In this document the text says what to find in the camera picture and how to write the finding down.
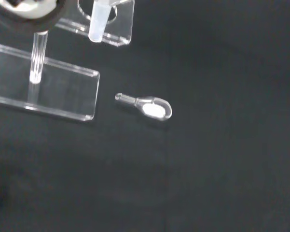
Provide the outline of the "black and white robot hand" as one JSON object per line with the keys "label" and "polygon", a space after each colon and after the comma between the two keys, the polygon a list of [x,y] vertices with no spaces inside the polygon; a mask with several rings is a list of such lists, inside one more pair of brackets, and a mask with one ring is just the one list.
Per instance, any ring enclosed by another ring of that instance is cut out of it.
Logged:
{"label": "black and white robot hand", "polygon": [[48,31],[70,4],[70,0],[0,0],[0,24],[23,34]]}

